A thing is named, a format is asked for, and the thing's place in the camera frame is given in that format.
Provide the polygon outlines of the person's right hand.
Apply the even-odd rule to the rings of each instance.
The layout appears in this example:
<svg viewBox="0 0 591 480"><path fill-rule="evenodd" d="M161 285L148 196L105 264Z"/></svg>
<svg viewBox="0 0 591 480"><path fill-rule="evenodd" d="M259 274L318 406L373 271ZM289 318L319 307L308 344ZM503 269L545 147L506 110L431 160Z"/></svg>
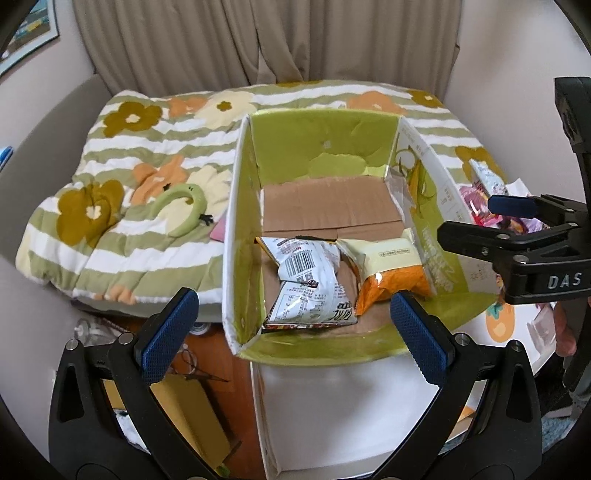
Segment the person's right hand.
<svg viewBox="0 0 591 480"><path fill-rule="evenodd" d="M586 310L587 304L582 298L557 302L554 306L553 318L558 356L567 358L576 353Z"/></svg>

